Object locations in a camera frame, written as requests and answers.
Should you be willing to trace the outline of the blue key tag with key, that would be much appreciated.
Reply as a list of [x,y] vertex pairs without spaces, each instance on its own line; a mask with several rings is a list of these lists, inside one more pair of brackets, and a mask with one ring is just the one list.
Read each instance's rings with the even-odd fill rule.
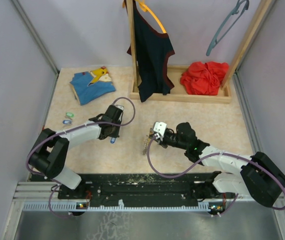
[[111,139],[110,139],[110,143],[111,144],[114,144],[116,142],[116,138],[115,137],[112,137]]

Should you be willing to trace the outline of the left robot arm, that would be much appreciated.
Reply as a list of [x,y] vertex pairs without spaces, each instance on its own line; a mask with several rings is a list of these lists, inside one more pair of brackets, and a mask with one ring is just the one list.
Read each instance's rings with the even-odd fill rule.
[[66,166],[68,151],[91,140],[113,141],[119,137],[120,124],[124,107],[110,105],[105,113],[90,118],[83,125],[60,132],[49,128],[43,130],[36,140],[28,165],[39,171],[45,177],[64,185],[75,198],[83,197],[87,192],[82,178]]

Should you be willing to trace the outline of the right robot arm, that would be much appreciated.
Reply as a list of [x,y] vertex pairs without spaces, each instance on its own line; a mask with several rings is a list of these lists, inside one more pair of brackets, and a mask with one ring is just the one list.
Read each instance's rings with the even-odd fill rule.
[[155,122],[152,129],[163,148],[182,149],[189,161],[221,171],[205,186],[212,198],[222,193],[240,194],[271,208],[283,193],[285,175],[263,152],[243,156],[218,149],[200,140],[189,122],[178,124],[175,130],[164,122]]

